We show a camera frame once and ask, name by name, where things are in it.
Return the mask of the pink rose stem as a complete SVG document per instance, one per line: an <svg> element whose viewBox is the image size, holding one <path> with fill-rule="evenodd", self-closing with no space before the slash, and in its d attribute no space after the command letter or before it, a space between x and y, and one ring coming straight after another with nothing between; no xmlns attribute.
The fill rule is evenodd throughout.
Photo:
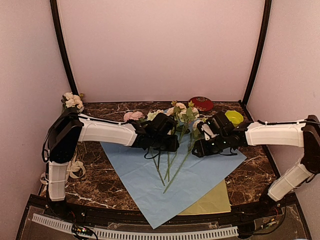
<svg viewBox="0 0 320 240"><path fill-rule="evenodd" d="M165 171L164 180L166 181L163 193L165 194L173 182L176 180L184 163L191 155L192 148L197 140L203 137L203 133L198 130L198 124L203 123L206 118L198 118L192 122L184 122L178 127L179 149L172 155L167 153L167 169Z"/></svg>
<svg viewBox="0 0 320 240"><path fill-rule="evenodd" d="M140 111L130 111L130 112L127 112L127 113L124 114L123 120L125 122L130 121L130 120L143 122L145 120L145 118L144 118L144 114L142 112L140 112ZM159 167L159 165L160 165L160 154L154 155L152 150L149 150L149 153L151 153L151 159L153 159L153 163L154 163L154 166L155 166L156 171L158 173L158 176L160 178L160 181L161 181L162 185L165 186L165 182L163 180L163 177L162 177L161 172L160 172L160 167Z"/></svg>

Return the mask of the cream rose stem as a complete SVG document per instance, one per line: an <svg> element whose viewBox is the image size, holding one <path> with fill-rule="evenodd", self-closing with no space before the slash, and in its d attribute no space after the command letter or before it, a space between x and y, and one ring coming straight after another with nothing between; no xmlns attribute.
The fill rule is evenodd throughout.
<svg viewBox="0 0 320 240"><path fill-rule="evenodd" d="M169 117L173 117L177 121L177 129L183 123L196 121L200 118L199 111L194 104L189 101L187 106L182 102L173 101L172 107L166 112Z"/></svg>

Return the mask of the light blue wrapping paper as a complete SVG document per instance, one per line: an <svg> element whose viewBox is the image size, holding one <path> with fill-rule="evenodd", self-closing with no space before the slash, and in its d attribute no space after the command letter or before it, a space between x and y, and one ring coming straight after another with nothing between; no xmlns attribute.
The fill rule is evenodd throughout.
<svg viewBox="0 0 320 240"><path fill-rule="evenodd" d="M101 146L125 189L153 229L198 201L246 159L238 150L235 150L235 155L229 155L229 149L225 149L223 154L201 158L191 154L171 187L163 193L167 183L164 180L166 152L159 159L163 186L153 159L144 157L146 151L115 143L103 142Z"/></svg>

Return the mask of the cream ribbon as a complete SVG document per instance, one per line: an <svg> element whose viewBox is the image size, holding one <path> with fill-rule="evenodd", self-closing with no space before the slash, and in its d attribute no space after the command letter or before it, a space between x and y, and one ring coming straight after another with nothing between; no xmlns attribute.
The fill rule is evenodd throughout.
<svg viewBox="0 0 320 240"><path fill-rule="evenodd" d="M80 179L86 174L86 168L82 161L75 160L68 164L66 172L66 182L69 177L73 179Z"/></svg>

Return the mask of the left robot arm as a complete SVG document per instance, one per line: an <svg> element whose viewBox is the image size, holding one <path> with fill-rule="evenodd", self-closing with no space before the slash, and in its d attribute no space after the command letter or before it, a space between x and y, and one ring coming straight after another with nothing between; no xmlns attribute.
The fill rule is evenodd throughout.
<svg viewBox="0 0 320 240"><path fill-rule="evenodd" d="M117 122L65 111L49 128L43 141L41 157L47 163L47 196L51 210L60 218L71 213L66 199L67 167L79 142L103 142L143 150L176 152L180 144L177 135L170 133L177 122L165 113L153 120L140 122L129 119Z"/></svg>

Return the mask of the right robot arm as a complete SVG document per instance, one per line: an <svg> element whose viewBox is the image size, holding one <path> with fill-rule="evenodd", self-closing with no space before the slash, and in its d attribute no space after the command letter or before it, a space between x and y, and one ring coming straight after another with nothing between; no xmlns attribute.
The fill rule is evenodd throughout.
<svg viewBox="0 0 320 240"><path fill-rule="evenodd" d="M320 122L315 115L289 122L242 122L238 126L218 112L197 124L204 135L194 143L192 154L202 158L220 155L225 149L275 145L304 149L302 158L261 195L255 213L266 217L277 202L303 183L310 182L320 173Z"/></svg>

